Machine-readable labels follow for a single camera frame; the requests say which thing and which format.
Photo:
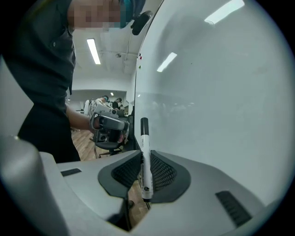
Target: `ceiling light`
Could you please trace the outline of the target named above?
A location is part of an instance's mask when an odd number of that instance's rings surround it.
[[[172,61],[174,58],[176,58],[177,54],[170,53],[169,56],[166,58],[165,61],[160,65],[160,67],[157,69],[157,72],[162,72]]]
[[[244,5],[245,3],[242,0],[231,0],[228,3],[224,4],[217,11],[212,13],[210,16],[208,16],[205,19],[205,22],[216,24],[218,21],[221,21],[223,18],[227,17],[229,14],[238,10]]]
[[[100,65],[100,59],[99,59],[98,54],[97,54],[94,39],[87,39],[87,43],[88,43],[88,46],[89,46],[89,49],[91,51],[91,54],[92,54],[92,57],[93,57],[93,60],[94,60],[95,64]]]

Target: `gray plastic panel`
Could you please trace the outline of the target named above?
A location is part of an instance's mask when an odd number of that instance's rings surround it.
[[[83,202],[77,194],[70,188],[70,186],[65,181],[65,178],[62,177],[60,170],[67,169],[67,163],[65,163],[64,168],[59,169],[54,161],[52,155],[48,153],[40,153],[41,159],[44,165],[45,176],[49,180],[49,187],[52,191],[52,194],[55,197],[57,205],[62,212],[62,215],[66,221],[66,225],[69,229],[69,234],[71,236],[97,236],[97,235],[116,235],[116,236],[127,236],[129,235],[126,231],[121,230],[109,222],[106,222],[104,219],[99,217],[99,215],[91,210],[85,203]],[[79,176],[83,173],[77,173],[74,176]],[[87,186],[88,189],[92,188],[89,180],[84,179],[84,186]],[[97,202],[104,202],[107,198],[104,195],[94,195],[93,196]],[[109,205],[108,201],[104,202],[107,207],[112,207]]]
[[[39,231],[47,235],[69,235],[44,178],[39,152],[32,144],[16,137],[0,136],[0,180],[14,203]]]
[[[2,136],[16,136],[33,107],[0,56],[0,130]]]
[[[241,227],[222,236],[252,236],[277,209],[279,200],[272,202]]]
[[[110,196],[98,181],[98,174],[102,168],[120,161],[129,155],[136,155],[140,151],[129,151],[106,158],[92,161],[78,161],[57,164],[59,171],[80,169],[82,172],[64,177],[72,191],[91,210],[107,220],[112,215],[120,213],[123,199]]]
[[[223,190],[229,190],[252,216],[264,208],[250,191],[219,169],[175,155],[158,153],[186,168],[191,176],[191,184],[176,201],[152,204],[151,210],[132,233],[139,236],[217,236],[234,230],[235,225],[215,195]]]

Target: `hand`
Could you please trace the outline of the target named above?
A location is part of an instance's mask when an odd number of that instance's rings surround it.
[[[98,117],[94,119],[93,127],[96,129],[98,129],[100,127],[100,120]]]

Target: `wooden floor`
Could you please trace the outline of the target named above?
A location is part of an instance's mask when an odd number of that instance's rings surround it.
[[[74,131],[72,133],[73,143],[79,152],[80,159],[82,161],[95,160],[94,142],[89,140],[92,138],[90,131]],[[97,155],[105,153],[107,150],[96,147]],[[141,221],[141,219],[147,214],[148,208],[145,202],[142,200],[141,187],[138,180],[136,180],[128,192],[129,200],[134,201],[134,207],[130,210],[129,218],[131,226],[134,227]]]

